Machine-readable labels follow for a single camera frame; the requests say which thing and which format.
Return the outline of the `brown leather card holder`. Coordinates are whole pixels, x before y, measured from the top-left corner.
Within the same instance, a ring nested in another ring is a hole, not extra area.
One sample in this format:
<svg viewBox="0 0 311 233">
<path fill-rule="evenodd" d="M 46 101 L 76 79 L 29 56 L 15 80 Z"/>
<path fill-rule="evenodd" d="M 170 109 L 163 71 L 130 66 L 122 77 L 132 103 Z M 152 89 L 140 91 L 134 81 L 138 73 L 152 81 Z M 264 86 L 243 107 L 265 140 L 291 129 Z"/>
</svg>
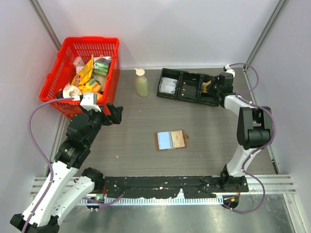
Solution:
<svg viewBox="0 0 311 233">
<path fill-rule="evenodd" d="M 172 144 L 172 131 L 165 131 L 165 132 L 156 132 L 155 133 L 155 147 L 157 151 L 164 151 L 164 150 L 176 150 L 176 149 L 185 149 L 187 147 L 187 142 L 189 140 L 189 136 L 185 134 L 183 130 L 183 138 L 184 138 L 184 147 L 181 148 L 174 148 Z"/>
</svg>

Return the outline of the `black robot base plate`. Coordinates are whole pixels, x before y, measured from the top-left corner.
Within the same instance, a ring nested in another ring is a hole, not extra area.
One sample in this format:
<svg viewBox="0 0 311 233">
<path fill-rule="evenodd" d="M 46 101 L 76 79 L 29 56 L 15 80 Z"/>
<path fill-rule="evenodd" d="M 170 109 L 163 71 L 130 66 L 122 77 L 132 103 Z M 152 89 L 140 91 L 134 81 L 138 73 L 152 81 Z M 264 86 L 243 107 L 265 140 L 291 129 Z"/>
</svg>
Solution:
<svg viewBox="0 0 311 233">
<path fill-rule="evenodd" d="M 198 199 L 211 198 L 216 193 L 248 192 L 249 188 L 244 176 L 106 176 L 91 193 L 106 194 L 108 198 L 123 194 L 127 199 L 174 199 L 180 191 L 186 199 Z"/>
</svg>

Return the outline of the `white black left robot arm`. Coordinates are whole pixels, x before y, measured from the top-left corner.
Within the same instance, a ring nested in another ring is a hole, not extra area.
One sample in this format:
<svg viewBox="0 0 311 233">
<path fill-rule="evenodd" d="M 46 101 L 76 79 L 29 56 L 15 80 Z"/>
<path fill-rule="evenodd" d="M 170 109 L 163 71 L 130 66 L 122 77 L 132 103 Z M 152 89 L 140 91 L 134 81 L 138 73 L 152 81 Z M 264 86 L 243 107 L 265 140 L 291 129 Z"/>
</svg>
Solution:
<svg viewBox="0 0 311 233">
<path fill-rule="evenodd" d="M 82 105 L 67 127 L 67 138 L 60 145 L 54 162 L 48 161 L 50 173 L 33 202 L 21 214 L 15 214 L 11 225 L 22 233 L 56 233 L 64 218 L 88 193 L 99 193 L 105 185 L 104 175 L 87 168 L 77 183 L 64 191 L 90 154 L 90 148 L 102 126 L 120 124 L 123 107 L 108 103 L 109 115 L 96 104 Z"/>
</svg>

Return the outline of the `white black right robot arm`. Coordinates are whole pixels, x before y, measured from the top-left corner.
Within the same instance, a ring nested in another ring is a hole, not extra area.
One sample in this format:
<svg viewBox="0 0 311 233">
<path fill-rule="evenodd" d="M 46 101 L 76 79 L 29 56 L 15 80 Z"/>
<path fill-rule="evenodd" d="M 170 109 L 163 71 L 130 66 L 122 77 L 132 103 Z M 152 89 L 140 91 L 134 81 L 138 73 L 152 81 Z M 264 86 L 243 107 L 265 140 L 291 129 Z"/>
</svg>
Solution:
<svg viewBox="0 0 311 233">
<path fill-rule="evenodd" d="M 248 166 L 275 137 L 271 108 L 257 106 L 233 93 L 233 80 L 233 73 L 222 72 L 207 89 L 209 94 L 218 98 L 220 106 L 238 116 L 238 147 L 219 178 L 219 186 L 226 192 L 243 185 Z"/>
</svg>

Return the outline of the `pale gold credit card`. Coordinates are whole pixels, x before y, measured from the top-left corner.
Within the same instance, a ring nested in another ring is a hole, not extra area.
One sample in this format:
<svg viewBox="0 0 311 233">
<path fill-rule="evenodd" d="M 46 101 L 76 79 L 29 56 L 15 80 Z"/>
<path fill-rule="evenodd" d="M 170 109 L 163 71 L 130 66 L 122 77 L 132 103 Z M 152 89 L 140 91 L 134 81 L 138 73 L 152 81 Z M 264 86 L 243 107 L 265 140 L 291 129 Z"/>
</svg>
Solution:
<svg viewBox="0 0 311 233">
<path fill-rule="evenodd" d="M 184 144 L 184 138 L 183 138 L 182 131 L 172 131 L 171 137 L 172 137 L 172 144 L 174 148 L 184 147 L 185 144 Z"/>
</svg>

